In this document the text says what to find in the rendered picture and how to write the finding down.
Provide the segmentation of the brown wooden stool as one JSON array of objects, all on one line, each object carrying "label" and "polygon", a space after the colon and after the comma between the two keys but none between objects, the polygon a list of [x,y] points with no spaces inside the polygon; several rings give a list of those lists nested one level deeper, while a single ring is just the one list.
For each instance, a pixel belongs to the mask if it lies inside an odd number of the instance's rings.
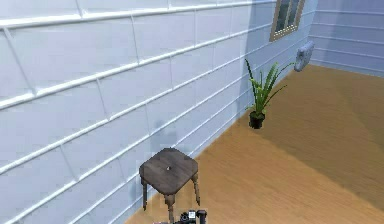
[{"label": "brown wooden stool", "polygon": [[173,205],[177,192],[192,181],[196,202],[201,203],[198,186],[198,163],[176,148],[163,148],[139,167],[143,209],[147,207],[147,186],[162,194],[168,208],[169,221],[174,223]]}]

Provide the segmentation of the green house plant black pot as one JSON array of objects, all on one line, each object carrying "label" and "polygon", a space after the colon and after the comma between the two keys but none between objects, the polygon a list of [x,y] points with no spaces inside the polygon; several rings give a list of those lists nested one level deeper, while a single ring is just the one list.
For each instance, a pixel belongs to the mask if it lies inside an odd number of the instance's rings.
[{"label": "green house plant black pot", "polygon": [[249,113],[249,126],[253,129],[261,129],[266,118],[266,107],[269,105],[271,99],[285,88],[285,86],[282,86],[273,92],[273,87],[280,74],[289,66],[293,66],[294,62],[288,63],[283,68],[279,68],[278,63],[275,62],[269,69],[266,77],[263,77],[263,72],[260,72],[259,80],[254,78],[249,61],[245,60],[245,62],[254,98],[253,103],[248,106],[248,109],[251,110]]}]

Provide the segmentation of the wooden framed window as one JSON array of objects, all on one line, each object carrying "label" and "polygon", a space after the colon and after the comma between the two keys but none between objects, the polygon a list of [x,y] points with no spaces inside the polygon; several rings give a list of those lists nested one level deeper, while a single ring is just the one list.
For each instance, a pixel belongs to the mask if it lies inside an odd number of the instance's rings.
[{"label": "wooden framed window", "polygon": [[304,5],[305,0],[276,0],[270,42],[298,30]]}]

